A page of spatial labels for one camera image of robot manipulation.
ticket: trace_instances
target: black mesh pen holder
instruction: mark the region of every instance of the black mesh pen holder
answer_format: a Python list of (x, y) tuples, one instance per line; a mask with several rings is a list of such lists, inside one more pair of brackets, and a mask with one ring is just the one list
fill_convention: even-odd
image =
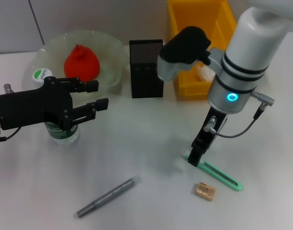
[(132, 98), (162, 97), (164, 82), (157, 76), (162, 40), (129, 41)]

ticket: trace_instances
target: red object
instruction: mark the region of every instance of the red object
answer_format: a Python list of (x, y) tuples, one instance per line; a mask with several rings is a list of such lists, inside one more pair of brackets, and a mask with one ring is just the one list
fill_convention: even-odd
[(95, 79), (100, 72), (100, 63), (97, 56), (88, 47), (76, 45), (64, 64), (67, 78), (79, 77), (82, 81)]

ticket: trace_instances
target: eraser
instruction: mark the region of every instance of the eraser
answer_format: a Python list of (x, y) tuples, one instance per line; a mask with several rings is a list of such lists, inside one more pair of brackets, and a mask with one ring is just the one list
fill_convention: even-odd
[(212, 201), (215, 194), (215, 188), (204, 183), (199, 183), (196, 187), (195, 194), (205, 198), (206, 200)]

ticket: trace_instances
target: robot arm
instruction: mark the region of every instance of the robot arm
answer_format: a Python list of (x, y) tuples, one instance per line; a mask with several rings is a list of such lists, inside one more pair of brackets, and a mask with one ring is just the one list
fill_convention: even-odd
[[(272, 106), (274, 103), (273, 99), (256, 92), (255, 88), (287, 33), (289, 21), (283, 17), (287, 16), (286, 7), (292, 8), (293, 5), (288, 6), (285, 1), (280, 0), (249, 2), (261, 8), (252, 7), (241, 15), (226, 52), (216, 48), (208, 52), (206, 49), (210, 41), (205, 33), (190, 26), (163, 46), (158, 56), (158, 76), (164, 81), (174, 79), (181, 70), (190, 70), (197, 61), (202, 61), (216, 73), (208, 92), (211, 108), (192, 143), (188, 158), (188, 162), (194, 166), (198, 165), (216, 136), (234, 138), (244, 134), (267, 105)], [(181, 52), (175, 47), (180, 44)], [(227, 115), (239, 113), (250, 96), (261, 101), (252, 123), (240, 134), (221, 135), (219, 132), (226, 122)]]
[[(61, 129), (95, 119), (96, 111), (106, 110), (108, 98), (73, 108), (72, 92), (96, 92), (97, 80), (82, 82), (79, 78), (47, 77), (36, 90), (13, 92), (9, 84), (0, 95), (0, 130), (20, 128), (42, 122), (58, 124)], [(1, 137), (0, 141), (9, 138)]]

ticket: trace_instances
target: cable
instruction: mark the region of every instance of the cable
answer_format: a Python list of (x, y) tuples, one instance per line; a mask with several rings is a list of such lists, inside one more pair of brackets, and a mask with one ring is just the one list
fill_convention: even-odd
[(237, 138), (237, 137), (241, 136), (242, 134), (246, 133), (251, 128), (251, 126), (254, 124), (255, 121), (256, 120), (254, 119), (245, 130), (243, 130), (241, 133), (238, 133), (236, 135), (226, 136), (226, 135), (222, 135), (220, 133), (215, 133), (215, 135), (217, 135), (219, 137), (223, 137), (223, 138)]
[(21, 127), (17, 128), (17, 130), (14, 131), (13, 134), (11, 134), (9, 137), (6, 137), (6, 140), (9, 140), (9, 139), (12, 138), (14, 135), (16, 135), (16, 134), (19, 132), (20, 129), (21, 129)]
[(17, 128), (17, 130), (14, 131), (14, 133), (11, 134), (9, 137), (0, 137), (0, 142), (3, 142), (3, 141), (7, 141), (7, 140), (9, 140), (9, 139), (12, 138), (14, 135), (16, 135), (16, 134), (19, 132), (20, 129), (21, 129), (21, 127)]

